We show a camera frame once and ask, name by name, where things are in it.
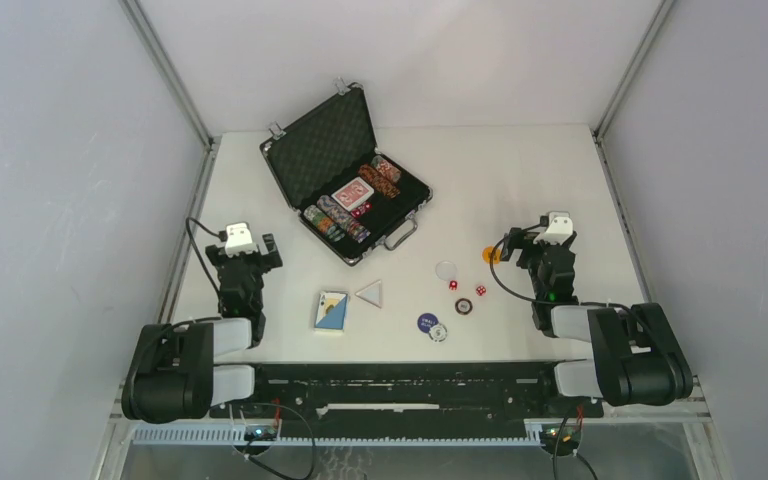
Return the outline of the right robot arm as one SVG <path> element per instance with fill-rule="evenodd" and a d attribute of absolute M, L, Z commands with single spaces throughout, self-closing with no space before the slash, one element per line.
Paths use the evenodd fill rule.
<path fill-rule="evenodd" d="M 512 228 L 493 247 L 500 261 L 520 254 L 532 295 L 535 328 L 553 339 L 590 345 L 588 359 L 564 360 L 553 379 L 539 388 L 538 402 L 552 416 L 565 415 L 578 398 L 611 406 L 665 406 L 690 396 L 693 374 L 663 308 L 584 301 L 575 293 L 577 233 L 567 218 L 543 218 L 538 225 Z"/>

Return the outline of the clear round dealer button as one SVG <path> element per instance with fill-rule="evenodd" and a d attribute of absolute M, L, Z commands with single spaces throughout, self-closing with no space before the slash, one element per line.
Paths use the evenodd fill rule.
<path fill-rule="evenodd" d="M 457 278 L 458 274 L 458 268 L 457 266 L 450 261 L 440 261 L 435 265 L 434 268 L 435 275 L 445 281 L 449 282 L 452 280 L 455 280 Z"/>

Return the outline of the black aluminium poker case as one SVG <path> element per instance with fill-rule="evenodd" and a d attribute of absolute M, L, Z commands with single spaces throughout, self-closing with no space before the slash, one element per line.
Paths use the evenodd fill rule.
<path fill-rule="evenodd" d="M 259 150 L 292 211 L 300 222 L 337 255 L 354 266 L 382 246 L 395 250 L 404 240 L 390 242 L 388 236 L 404 224 L 418 226 L 416 214 L 433 198 L 432 188 L 385 154 L 375 136 L 364 86 L 358 82 L 335 81 L 337 92 L 286 127 L 270 126 L 270 137 Z M 400 194 L 390 199 L 375 193 L 366 201 L 372 209 L 355 218 L 371 235 L 362 243 L 345 237 L 328 241 L 303 215 L 310 205 L 317 206 L 322 195 L 330 196 L 355 177 L 361 165 L 371 165 L 382 155 L 398 167 L 402 176 L 394 184 Z"/>

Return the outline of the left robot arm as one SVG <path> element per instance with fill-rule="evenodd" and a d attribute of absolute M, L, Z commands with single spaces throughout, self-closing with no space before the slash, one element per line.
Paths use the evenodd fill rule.
<path fill-rule="evenodd" d="M 283 261 L 273 234 L 262 241 L 204 249 L 218 279 L 216 314 L 142 328 L 121 394 L 126 418 L 151 424 L 200 419 L 230 400 L 250 417 L 270 409 L 273 392 L 254 379 L 253 367 L 217 363 L 258 346 L 264 336 L 263 276 Z"/>

